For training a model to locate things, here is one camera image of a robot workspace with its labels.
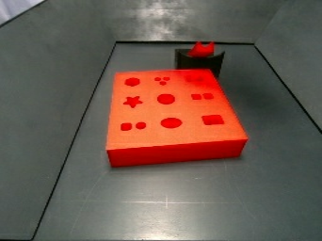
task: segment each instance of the red box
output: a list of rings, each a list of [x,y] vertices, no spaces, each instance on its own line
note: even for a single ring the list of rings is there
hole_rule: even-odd
[[[246,142],[209,70],[116,73],[105,145],[112,167],[236,157]]]

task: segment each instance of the black block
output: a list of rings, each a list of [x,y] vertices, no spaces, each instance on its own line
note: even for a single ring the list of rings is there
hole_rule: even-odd
[[[188,49],[176,49],[176,69],[209,69],[219,77],[226,52],[215,56],[192,57],[187,55]]]

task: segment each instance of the gray wall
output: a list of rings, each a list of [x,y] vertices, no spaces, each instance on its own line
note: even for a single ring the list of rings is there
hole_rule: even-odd
[[[117,40],[254,43],[284,0],[105,0]]]
[[[255,45],[322,128],[322,2],[290,0]]]
[[[84,0],[0,29],[0,238],[32,238],[113,45]]]

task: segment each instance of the top surface of box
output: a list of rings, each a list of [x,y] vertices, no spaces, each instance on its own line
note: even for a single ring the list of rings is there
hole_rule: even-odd
[[[117,72],[107,150],[247,139],[209,70]]]

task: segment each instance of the gray floor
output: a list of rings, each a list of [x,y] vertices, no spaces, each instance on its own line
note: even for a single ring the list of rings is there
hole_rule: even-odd
[[[173,68],[185,45],[117,44],[36,240],[322,238],[322,136],[250,45],[226,50],[220,82],[248,143],[240,158],[111,169],[115,72]]]

